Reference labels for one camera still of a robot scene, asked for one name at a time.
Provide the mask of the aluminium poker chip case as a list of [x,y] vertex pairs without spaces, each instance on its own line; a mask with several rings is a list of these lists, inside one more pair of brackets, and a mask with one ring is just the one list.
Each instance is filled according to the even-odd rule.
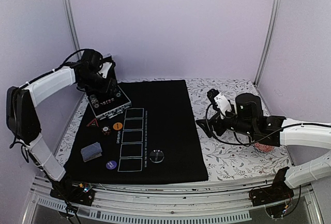
[[115,62],[112,56],[106,57],[97,72],[103,81],[100,85],[84,87],[92,112],[98,120],[113,118],[132,105],[131,100],[118,84],[114,68]]

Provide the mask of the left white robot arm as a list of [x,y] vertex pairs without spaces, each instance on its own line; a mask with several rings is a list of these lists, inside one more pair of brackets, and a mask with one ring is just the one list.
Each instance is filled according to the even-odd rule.
[[104,95],[115,92],[116,63],[112,56],[104,57],[94,49],[79,49],[56,68],[21,86],[12,86],[6,93],[6,125],[13,134],[10,148],[20,146],[26,162],[33,161],[46,176],[57,184],[57,192],[65,200],[73,200],[77,189],[62,179],[66,170],[50,150],[42,135],[38,107],[61,90],[75,85],[81,91]]

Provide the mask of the left chip stack in case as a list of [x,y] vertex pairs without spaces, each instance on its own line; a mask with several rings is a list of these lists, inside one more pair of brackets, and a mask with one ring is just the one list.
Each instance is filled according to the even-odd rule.
[[98,101],[96,95],[90,95],[89,101],[93,108],[95,108],[95,109],[99,108],[100,104],[99,104],[99,101]]

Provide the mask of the red dice row in case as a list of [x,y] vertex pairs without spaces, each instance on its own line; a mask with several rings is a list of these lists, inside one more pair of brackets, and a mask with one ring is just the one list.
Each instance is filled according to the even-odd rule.
[[105,105],[111,104],[113,102],[114,102],[114,98],[111,98],[111,99],[107,99],[105,101],[100,102],[100,105],[105,106]]

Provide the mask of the red patterned bowl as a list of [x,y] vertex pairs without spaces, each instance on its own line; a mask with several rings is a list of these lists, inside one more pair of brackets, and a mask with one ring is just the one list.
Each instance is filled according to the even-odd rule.
[[261,152],[261,153],[269,153],[275,149],[274,146],[260,144],[260,143],[254,144],[254,148],[257,152]]

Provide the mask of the red black triangle piece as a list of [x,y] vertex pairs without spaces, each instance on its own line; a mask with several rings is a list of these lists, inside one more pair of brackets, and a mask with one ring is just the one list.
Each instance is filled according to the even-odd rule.
[[99,127],[98,121],[96,119],[93,119],[92,121],[90,121],[86,126],[87,127]]

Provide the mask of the orange big blind button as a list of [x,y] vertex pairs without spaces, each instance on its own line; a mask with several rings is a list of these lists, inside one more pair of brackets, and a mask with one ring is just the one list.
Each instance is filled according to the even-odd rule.
[[123,124],[122,124],[121,122],[116,122],[116,123],[113,124],[113,129],[114,129],[114,130],[119,131],[119,130],[121,130],[122,128],[123,128]]

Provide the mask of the blue playing card deck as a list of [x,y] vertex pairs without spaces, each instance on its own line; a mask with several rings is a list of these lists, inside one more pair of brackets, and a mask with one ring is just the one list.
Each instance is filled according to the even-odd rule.
[[81,149],[81,155],[84,162],[88,162],[102,156],[102,148],[99,142],[95,142]]

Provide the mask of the black poker mat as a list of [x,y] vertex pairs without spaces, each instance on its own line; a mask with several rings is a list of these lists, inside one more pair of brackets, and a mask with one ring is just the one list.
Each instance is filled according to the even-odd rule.
[[[132,102],[124,113],[87,127],[94,114],[86,107],[70,156],[64,167],[74,181],[102,184],[173,184],[206,181],[200,140],[184,80],[122,83]],[[123,128],[113,129],[121,122]],[[105,136],[102,128],[111,133]],[[102,156],[84,162],[81,149],[99,142]],[[149,154],[159,149],[161,163],[152,163]],[[106,163],[117,162],[108,170]]]

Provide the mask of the aluminium front rail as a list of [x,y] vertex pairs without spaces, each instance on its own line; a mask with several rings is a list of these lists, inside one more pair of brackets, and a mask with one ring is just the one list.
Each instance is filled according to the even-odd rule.
[[285,215],[272,210],[281,202],[254,206],[253,189],[271,184],[271,176],[234,181],[167,185],[95,184],[91,206],[66,204],[50,196],[51,184],[35,177],[28,194],[23,223],[326,223],[311,185],[294,191]]

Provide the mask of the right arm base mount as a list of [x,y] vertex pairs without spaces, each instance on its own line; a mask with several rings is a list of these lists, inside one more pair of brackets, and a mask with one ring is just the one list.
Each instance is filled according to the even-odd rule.
[[280,206],[271,206],[265,209],[267,215],[273,219],[282,218],[286,215],[294,197],[293,189],[285,184],[285,174],[288,169],[289,167],[280,169],[270,186],[264,188],[255,187],[249,191],[249,199],[252,201],[253,206],[289,200],[289,203],[283,203]]

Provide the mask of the left aluminium frame post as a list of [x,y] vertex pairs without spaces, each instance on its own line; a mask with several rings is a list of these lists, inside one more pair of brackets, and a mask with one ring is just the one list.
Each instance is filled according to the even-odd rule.
[[78,34],[77,34],[76,26],[74,23],[71,0],[62,0],[62,1],[63,1],[64,11],[65,11],[73,47],[75,50],[79,50],[81,47],[79,44]]

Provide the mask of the aluminium frame post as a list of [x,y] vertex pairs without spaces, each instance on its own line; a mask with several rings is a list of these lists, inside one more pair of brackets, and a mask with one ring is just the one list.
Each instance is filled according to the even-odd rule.
[[273,34],[276,26],[276,20],[277,20],[277,15],[279,12],[280,8],[280,3],[281,0],[273,0],[272,2],[272,8],[271,8],[271,13],[269,17],[269,23],[268,23],[268,28],[267,28],[267,33],[264,41],[264,46],[262,49],[262,54],[260,57],[259,65],[257,68],[257,72],[255,74],[254,82],[253,84],[256,87],[259,87],[259,84],[261,83],[263,72],[267,63],[267,58],[269,54],[269,50],[272,44],[272,39],[273,39]]
[[76,26],[74,23],[71,0],[62,0],[62,1],[63,1],[64,11],[65,11],[73,47],[75,50],[79,50],[81,47],[79,44],[78,34],[77,34]]

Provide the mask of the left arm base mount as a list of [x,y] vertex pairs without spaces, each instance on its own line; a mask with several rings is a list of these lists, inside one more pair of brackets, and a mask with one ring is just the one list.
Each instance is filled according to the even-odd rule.
[[69,203],[76,203],[85,206],[92,206],[95,191],[89,183],[73,185],[70,179],[60,182],[51,180],[52,189],[50,196]]

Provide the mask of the right aluminium frame post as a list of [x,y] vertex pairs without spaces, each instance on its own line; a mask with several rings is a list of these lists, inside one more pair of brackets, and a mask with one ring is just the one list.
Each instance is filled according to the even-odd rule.
[[272,44],[272,39],[273,39],[273,34],[276,26],[276,20],[277,20],[277,15],[279,12],[280,8],[280,3],[281,0],[273,0],[272,2],[272,8],[271,8],[271,13],[269,17],[269,23],[268,23],[268,28],[267,28],[267,33],[264,41],[264,46],[262,49],[262,54],[260,57],[259,65],[257,68],[257,72],[255,74],[254,82],[253,84],[256,87],[259,87],[259,84],[261,83],[263,72],[267,63],[267,58],[269,54],[269,50]]

